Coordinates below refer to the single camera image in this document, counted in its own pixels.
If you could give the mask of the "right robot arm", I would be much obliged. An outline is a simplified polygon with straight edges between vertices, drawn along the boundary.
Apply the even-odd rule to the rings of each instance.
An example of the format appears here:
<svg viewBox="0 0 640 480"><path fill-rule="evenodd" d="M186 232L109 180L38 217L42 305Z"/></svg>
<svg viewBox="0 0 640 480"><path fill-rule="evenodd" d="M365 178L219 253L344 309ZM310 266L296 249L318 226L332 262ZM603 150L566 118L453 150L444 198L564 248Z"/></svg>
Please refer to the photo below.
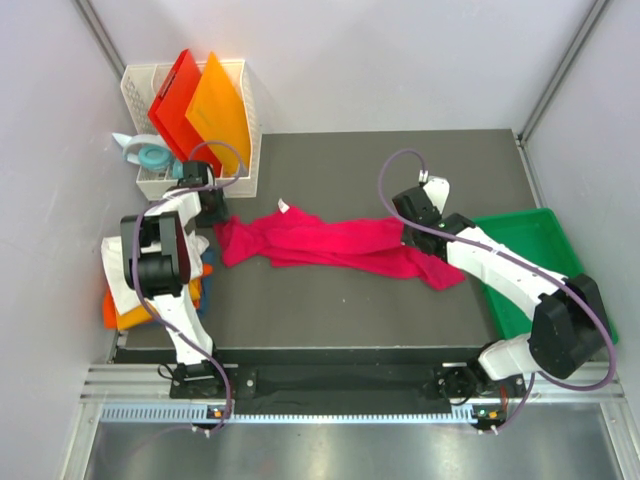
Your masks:
<svg viewBox="0 0 640 480"><path fill-rule="evenodd" d="M506 297L528 318L529 332L485 347L466 380L487 396L514 375L541 373L563 384L596 353L605 350L611 382L616 357L610 324L597 283L586 274L567 277L537 266L491 239L470 219L442 216L421 183L396 195L390 209L404 237L421 252L460 269Z"/></svg>

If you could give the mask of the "magenta t shirt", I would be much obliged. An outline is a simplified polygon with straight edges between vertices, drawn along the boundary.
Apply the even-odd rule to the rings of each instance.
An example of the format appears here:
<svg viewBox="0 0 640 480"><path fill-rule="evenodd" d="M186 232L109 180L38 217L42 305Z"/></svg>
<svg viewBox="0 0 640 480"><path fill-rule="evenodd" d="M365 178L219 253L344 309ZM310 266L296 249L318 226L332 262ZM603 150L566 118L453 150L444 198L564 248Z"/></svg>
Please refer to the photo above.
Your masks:
<svg viewBox="0 0 640 480"><path fill-rule="evenodd" d="M392 217L328 223L279 201L270 215L251 223L232 216L213 230L227 267L259 256L275 268L348 268L394 279L418 279L436 291L465 281L457 268L403 245L403 225Z"/></svg>

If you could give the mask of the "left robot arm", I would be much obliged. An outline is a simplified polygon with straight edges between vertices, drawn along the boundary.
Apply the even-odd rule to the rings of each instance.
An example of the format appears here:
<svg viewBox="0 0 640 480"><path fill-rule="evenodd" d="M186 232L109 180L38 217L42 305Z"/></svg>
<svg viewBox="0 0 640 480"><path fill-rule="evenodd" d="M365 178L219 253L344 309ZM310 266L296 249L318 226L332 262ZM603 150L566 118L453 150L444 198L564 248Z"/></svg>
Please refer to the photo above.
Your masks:
<svg viewBox="0 0 640 480"><path fill-rule="evenodd" d="M201 216L219 220L226 213L211 167L188 161L176 188L142 213L120 221L124 281L174 344L176 367L168 371L174 398L231 396L215 343L191 298L192 263L200 254L189 250L186 232L189 223Z"/></svg>

